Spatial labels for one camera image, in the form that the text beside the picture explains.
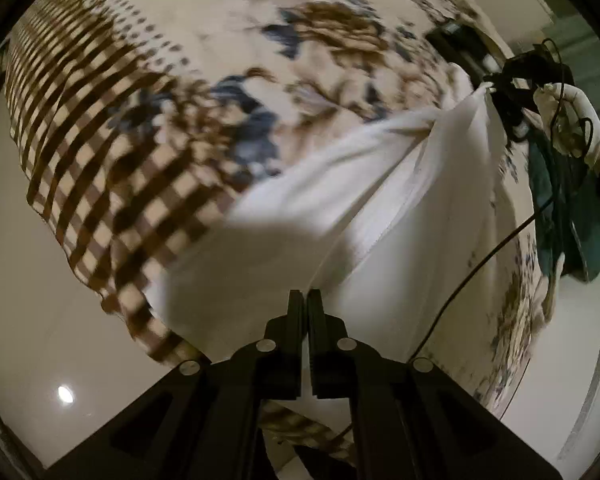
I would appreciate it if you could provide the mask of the white gloved right hand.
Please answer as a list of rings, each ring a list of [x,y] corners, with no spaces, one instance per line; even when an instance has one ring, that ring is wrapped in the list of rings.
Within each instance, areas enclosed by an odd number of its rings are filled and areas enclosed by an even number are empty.
[[[533,101],[558,153],[582,159],[590,169],[600,166],[600,118],[583,90],[546,84],[535,90]]]

